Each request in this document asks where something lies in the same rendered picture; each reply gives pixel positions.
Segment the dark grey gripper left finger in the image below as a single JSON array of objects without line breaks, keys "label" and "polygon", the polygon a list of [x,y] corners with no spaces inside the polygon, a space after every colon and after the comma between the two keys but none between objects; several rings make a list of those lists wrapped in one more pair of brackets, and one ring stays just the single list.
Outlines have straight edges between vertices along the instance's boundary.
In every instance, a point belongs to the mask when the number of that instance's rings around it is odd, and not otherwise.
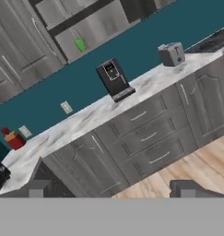
[{"label": "dark grey gripper left finger", "polygon": [[0,197],[13,197],[13,198],[40,198],[40,197],[48,197],[52,190],[52,184],[48,180],[33,180],[26,183],[21,188],[1,194]]}]

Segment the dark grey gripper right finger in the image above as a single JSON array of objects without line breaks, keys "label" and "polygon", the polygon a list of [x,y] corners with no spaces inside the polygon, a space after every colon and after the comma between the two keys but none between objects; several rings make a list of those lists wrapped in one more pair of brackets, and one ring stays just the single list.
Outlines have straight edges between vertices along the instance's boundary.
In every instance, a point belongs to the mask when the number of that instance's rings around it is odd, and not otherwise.
[{"label": "dark grey gripper right finger", "polygon": [[224,197],[224,194],[208,190],[194,180],[171,180],[170,188],[170,197],[175,198]]}]

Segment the green cup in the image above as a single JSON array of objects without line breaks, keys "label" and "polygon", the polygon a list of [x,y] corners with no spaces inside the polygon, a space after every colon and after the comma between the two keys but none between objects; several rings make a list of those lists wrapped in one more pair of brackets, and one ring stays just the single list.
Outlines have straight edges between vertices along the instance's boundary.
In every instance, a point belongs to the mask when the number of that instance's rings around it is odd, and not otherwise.
[{"label": "green cup", "polygon": [[75,45],[80,52],[85,52],[87,50],[86,43],[83,39],[75,40]]}]

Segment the grey drawer front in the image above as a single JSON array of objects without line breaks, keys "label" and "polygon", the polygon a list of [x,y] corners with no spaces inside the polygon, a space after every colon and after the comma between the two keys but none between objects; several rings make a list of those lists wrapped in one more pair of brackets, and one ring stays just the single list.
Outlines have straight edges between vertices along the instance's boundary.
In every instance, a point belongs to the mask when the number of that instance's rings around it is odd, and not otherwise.
[{"label": "grey drawer front", "polygon": [[[167,137],[153,147],[149,147],[135,155],[124,164],[124,172],[130,184],[135,184],[151,174],[160,171],[174,161],[192,153],[197,148],[195,138],[189,127]],[[167,157],[149,164],[163,154],[171,152]]]},{"label": "grey drawer front", "polygon": [[[138,103],[131,109],[117,115],[105,124],[95,129],[95,133],[105,146],[109,146],[116,140],[135,130],[146,121],[157,117],[161,113],[172,110],[181,105],[181,99],[177,88],[172,85],[158,94]],[[130,119],[138,114],[147,111],[141,118],[131,121]]]},{"label": "grey drawer front", "polygon": [[[183,107],[179,107],[123,138],[114,148],[114,156],[120,162],[126,161],[144,147],[158,143],[164,137],[185,128],[187,125],[185,111]],[[154,132],[158,133],[145,142],[140,141]]]}]

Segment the grey base cupboard door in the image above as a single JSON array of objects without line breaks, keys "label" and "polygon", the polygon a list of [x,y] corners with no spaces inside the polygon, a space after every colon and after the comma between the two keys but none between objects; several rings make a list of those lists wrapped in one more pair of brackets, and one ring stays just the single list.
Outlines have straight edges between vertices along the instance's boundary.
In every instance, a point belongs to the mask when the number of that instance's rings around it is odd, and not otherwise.
[{"label": "grey base cupboard door", "polygon": [[[180,84],[184,86],[189,106]],[[176,87],[196,144],[203,147],[224,136],[224,57],[196,70]]]},{"label": "grey base cupboard door", "polygon": [[[101,153],[91,138],[95,136]],[[112,197],[129,182],[94,132],[89,132],[42,159],[46,166],[76,195]]]}]

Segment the red jar with tan lid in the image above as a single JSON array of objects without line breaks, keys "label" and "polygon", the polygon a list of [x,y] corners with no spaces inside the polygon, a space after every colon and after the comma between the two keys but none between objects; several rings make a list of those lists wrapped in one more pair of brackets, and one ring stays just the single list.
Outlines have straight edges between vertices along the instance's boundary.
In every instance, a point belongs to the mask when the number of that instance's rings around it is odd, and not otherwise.
[{"label": "red jar with tan lid", "polygon": [[10,131],[7,127],[3,127],[1,133],[5,136],[7,144],[14,150],[18,150],[26,144],[26,140],[17,131]]}]

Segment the black coffee machine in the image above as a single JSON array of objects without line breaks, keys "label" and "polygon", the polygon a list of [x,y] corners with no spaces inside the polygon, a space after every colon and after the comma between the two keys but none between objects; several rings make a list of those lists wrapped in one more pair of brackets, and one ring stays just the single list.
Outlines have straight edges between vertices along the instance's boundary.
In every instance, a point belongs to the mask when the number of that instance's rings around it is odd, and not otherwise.
[{"label": "black coffee machine", "polygon": [[99,65],[96,71],[114,102],[119,102],[136,92],[136,89],[129,85],[116,58]]}]

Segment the grey toaster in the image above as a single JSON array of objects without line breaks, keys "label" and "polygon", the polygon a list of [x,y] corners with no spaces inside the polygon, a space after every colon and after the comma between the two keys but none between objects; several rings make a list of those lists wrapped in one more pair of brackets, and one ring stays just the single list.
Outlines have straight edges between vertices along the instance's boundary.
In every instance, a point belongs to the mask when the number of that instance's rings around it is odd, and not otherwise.
[{"label": "grey toaster", "polygon": [[158,51],[165,66],[177,66],[185,61],[183,45],[180,42],[162,44]]}]

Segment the black hob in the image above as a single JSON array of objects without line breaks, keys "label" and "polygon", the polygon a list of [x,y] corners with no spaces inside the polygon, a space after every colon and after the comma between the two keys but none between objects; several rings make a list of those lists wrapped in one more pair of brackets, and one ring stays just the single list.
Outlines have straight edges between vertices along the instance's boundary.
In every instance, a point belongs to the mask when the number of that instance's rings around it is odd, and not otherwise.
[{"label": "black hob", "polygon": [[224,28],[186,49],[185,53],[214,53],[224,47]]}]

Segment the white wall socket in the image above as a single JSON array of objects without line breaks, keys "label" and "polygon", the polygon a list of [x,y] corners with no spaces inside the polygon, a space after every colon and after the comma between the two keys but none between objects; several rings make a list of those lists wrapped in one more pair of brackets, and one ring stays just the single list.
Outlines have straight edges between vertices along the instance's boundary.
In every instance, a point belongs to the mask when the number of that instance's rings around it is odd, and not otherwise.
[{"label": "white wall socket", "polygon": [[24,137],[26,137],[26,138],[32,136],[31,131],[30,131],[25,125],[19,127],[18,130],[19,130],[19,131],[21,132],[21,134],[22,134]]},{"label": "white wall socket", "polygon": [[70,104],[67,101],[62,102],[61,107],[66,114],[69,114],[70,112],[73,111],[72,107],[70,106]]}]

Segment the grey wall cupboard door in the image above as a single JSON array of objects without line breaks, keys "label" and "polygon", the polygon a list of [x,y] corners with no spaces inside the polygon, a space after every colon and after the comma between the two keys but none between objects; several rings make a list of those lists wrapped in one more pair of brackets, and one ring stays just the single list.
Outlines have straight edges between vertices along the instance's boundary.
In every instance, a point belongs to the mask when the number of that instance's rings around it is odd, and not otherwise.
[{"label": "grey wall cupboard door", "polygon": [[22,0],[0,0],[0,57],[4,55],[15,68],[22,80],[3,60],[24,89],[64,66],[61,58],[53,55],[41,39],[31,18]]},{"label": "grey wall cupboard door", "polygon": [[23,91],[23,87],[0,57],[0,105]]}]

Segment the glass-fronted wall cupboard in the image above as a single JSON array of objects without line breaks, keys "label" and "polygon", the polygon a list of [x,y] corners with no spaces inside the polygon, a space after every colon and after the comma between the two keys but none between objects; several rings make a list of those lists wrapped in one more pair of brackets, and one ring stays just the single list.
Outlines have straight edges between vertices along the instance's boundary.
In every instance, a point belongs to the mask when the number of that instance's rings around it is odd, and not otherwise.
[{"label": "glass-fronted wall cupboard", "polygon": [[[26,0],[64,59],[71,63],[177,0]],[[80,52],[75,40],[83,39]]]}]

